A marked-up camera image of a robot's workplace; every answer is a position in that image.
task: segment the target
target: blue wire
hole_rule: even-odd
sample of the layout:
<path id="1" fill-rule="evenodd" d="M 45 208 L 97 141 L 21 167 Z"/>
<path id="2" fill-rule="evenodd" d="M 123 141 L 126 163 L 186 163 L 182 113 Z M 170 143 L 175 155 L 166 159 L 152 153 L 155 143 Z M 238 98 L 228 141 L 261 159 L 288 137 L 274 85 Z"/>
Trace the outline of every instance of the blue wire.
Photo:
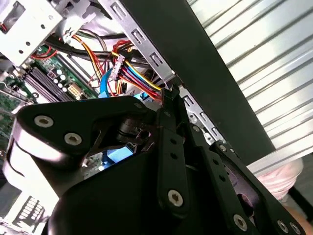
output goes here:
<path id="1" fill-rule="evenodd" d="M 153 90 L 152 87 L 150 87 L 141 77 L 136 76 L 136 74 L 133 73 L 134 70 L 132 70 L 132 68 L 130 67 L 126 67 L 126 70 L 129 74 L 133 75 L 135 78 L 139 78 L 137 79 L 138 82 L 140 82 L 140 84 L 144 85 L 146 88 L 148 88 L 148 90 Z"/>
<path id="2" fill-rule="evenodd" d="M 107 97 L 110 97 L 109 91 L 108 91 L 108 79 L 109 76 L 111 75 L 112 69 L 109 69 L 103 76 L 100 82 L 100 94 L 105 93 Z"/>

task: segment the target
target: pink object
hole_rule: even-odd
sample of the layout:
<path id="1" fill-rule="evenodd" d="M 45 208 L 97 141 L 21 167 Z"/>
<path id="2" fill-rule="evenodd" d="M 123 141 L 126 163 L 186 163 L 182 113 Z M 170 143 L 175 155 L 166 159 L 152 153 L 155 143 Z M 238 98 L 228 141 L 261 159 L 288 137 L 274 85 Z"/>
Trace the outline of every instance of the pink object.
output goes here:
<path id="1" fill-rule="evenodd" d="M 302 169 L 303 161 L 299 158 L 258 177 L 258 179 L 277 200 L 281 200 L 295 184 L 297 176 L 302 172 Z"/>

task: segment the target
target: corrugated metal surface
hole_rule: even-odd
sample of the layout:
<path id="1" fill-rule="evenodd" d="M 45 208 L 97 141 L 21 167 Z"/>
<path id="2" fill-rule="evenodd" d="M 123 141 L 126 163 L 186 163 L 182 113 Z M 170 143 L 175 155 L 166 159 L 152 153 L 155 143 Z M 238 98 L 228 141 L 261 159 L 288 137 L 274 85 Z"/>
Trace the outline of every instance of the corrugated metal surface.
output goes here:
<path id="1" fill-rule="evenodd" d="M 312 152 L 313 1 L 190 0 L 189 4 L 280 150 L 268 156 L 271 166 Z M 286 152 L 291 146 L 297 147 Z M 260 161 L 258 168 L 264 164 Z"/>

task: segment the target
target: bolt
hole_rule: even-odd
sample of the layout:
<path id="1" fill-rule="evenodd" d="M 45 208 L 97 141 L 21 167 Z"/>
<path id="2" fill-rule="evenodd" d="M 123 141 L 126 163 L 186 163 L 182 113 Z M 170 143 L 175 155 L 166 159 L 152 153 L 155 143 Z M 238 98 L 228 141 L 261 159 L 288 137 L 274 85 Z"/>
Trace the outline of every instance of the bolt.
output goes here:
<path id="1" fill-rule="evenodd" d="M 300 229 L 292 222 L 290 222 L 290 226 L 292 227 L 292 229 L 295 231 L 296 234 L 300 235 L 301 231 Z"/>
<path id="2" fill-rule="evenodd" d="M 234 215 L 233 219 L 238 228 L 240 228 L 244 232 L 247 231 L 248 226 L 245 220 L 240 215 L 238 214 Z"/>
<path id="3" fill-rule="evenodd" d="M 223 151 L 223 152 L 226 152 L 226 151 L 227 151 L 227 149 L 225 148 L 224 145 L 220 145 L 220 149 L 221 149 L 221 151 Z"/>
<path id="4" fill-rule="evenodd" d="M 34 122 L 37 126 L 48 128 L 50 126 L 53 126 L 53 120 L 52 118 L 44 115 L 39 115 L 35 117 Z"/>
<path id="5" fill-rule="evenodd" d="M 176 207 L 181 207 L 183 204 L 181 194 L 173 189 L 168 191 L 168 200 Z"/>
<path id="6" fill-rule="evenodd" d="M 192 129 L 194 129 L 196 132 L 199 132 L 199 131 L 200 131 L 199 127 L 197 127 L 197 126 L 195 126 L 195 125 L 192 127 Z"/>
<path id="7" fill-rule="evenodd" d="M 280 227 L 280 229 L 283 230 L 285 233 L 289 232 L 287 226 L 282 221 L 278 220 L 277 224 Z"/>
<path id="8" fill-rule="evenodd" d="M 169 118 L 171 117 L 171 114 L 168 111 L 165 111 L 164 114 L 168 116 Z"/>
<path id="9" fill-rule="evenodd" d="M 79 145 L 82 142 L 82 138 L 75 133 L 68 133 L 64 136 L 64 140 L 69 145 Z"/>
<path id="10" fill-rule="evenodd" d="M 136 106 L 137 108 L 139 108 L 139 109 L 142 109 L 142 106 L 141 106 L 141 104 L 138 104 L 138 103 L 134 103 L 134 106 Z"/>

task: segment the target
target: metal bracket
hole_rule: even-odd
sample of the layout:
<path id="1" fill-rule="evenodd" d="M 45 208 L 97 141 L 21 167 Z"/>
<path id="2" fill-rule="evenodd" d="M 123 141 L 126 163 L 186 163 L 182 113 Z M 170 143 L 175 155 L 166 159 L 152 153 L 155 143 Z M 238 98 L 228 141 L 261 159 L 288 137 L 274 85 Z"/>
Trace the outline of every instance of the metal bracket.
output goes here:
<path id="1" fill-rule="evenodd" d="M 208 115 L 200 107 L 197 101 L 192 97 L 187 89 L 180 87 L 180 96 L 183 98 L 188 112 L 189 121 L 197 125 L 203 132 L 205 141 L 211 145 L 215 141 L 226 142 L 224 137 L 219 133 Z"/>
<path id="2" fill-rule="evenodd" d="M 0 19 L 6 19 L 15 9 L 16 3 L 24 12 L 6 32 L 0 31 L 0 52 L 16 66 L 20 66 L 63 18 L 48 1 L 34 3 L 29 0 L 19 0 L 11 1 L 11 4 L 0 13 Z M 27 33 L 25 33 L 25 25 L 31 25 L 27 28 Z"/>
<path id="3" fill-rule="evenodd" d="M 99 3 L 121 25 L 126 36 L 137 47 L 160 78 L 164 82 L 171 80 L 174 77 L 174 72 L 123 4 L 119 0 L 99 0 Z"/>

